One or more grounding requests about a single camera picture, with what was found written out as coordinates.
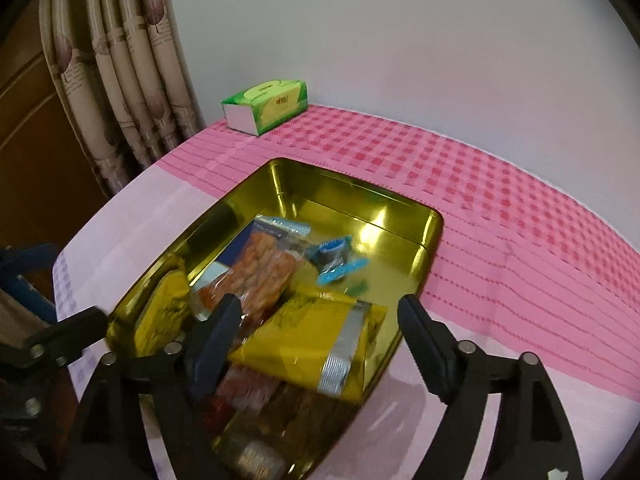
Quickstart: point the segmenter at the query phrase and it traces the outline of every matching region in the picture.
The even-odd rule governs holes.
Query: pink and red checkered border
[[[640,399],[639,255],[575,200],[461,142],[318,106],[259,138],[219,121],[158,165],[220,197],[278,156],[439,209],[446,230],[422,295],[430,309]]]

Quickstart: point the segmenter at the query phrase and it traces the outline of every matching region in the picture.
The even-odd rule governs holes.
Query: gold tin
[[[256,215],[282,216],[311,225],[313,242],[351,235],[353,248],[370,258],[361,271],[367,290],[360,300],[388,311],[376,345],[365,363],[365,398],[390,361],[401,333],[400,298],[421,290],[436,253],[442,215],[397,193],[335,171],[287,158],[270,160],[218,200],[174,241],[117,304],[110,316],[108,342],[130,355],[136,316],[158,276],[183,259],[190,283]],[[359,409],[355,406],[349,419]],[[348,422],[340,431],[347,428]],[[301,478],[330,448],[296,466],[287,479]]]

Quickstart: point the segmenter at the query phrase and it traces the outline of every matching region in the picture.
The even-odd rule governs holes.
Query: tablecloth
[[[58,317],[94,304],[110,312],[193,220],[279,156],[372,182],[442,213],[444,234],[422,303],[458,339],[487,352],[537,353],[574,430],[585,478],[599,479],[640,419],[640,255],[559,190],[415,126],[321,106],[261,137],[224,121],[211,125],[118,193],[61,252],[54,266]],[[78,394],[105,351],[99,342],[70,366]],[[469,480],[484,467],[494,397]],[[443,412],[401,344],[311,478],[411,478]],[[162,478],[170,478],[157,437],[152,451]]]

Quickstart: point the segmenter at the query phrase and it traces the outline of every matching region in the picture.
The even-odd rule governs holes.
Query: wooden door
[[[106,200],[51,81],[33,0],[0,45],[0,246],[61,250]],[[52,297],[50,269],[29,279]]]

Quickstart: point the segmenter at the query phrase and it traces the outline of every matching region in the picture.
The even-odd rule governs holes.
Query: metal pin
[[[38,357],[42,357],[44,354],[44,346],[41,344],[33,345],[30,349],[31,357],[37,359]]]
[[[540,362],[540,358],[533,352],[524,352],[524,354],[522,354],[522,360],[531,366],[535,366]]]
[[[42,404],[35,397],[31,397],[31,399],[27,399],[27,401],[24,403],[24,411],[29,416],[36,416],[41,412],[41,410],[42,410]]]
[[[114,354],[113,352],[107,352],[100,358],[100,362],[104,366],[111,366],[112,364],[114,364],[114,362],[116,362],[116,354]]]
[[[463,354],[472,354],[476,351],[476,344],[472,341],[464,340],[458,343],[458,350],[460,350]]]
[[[177,354],[182,350],[182,343],[179,341],[171,341],[164,346],[164,353],[167,355]]]

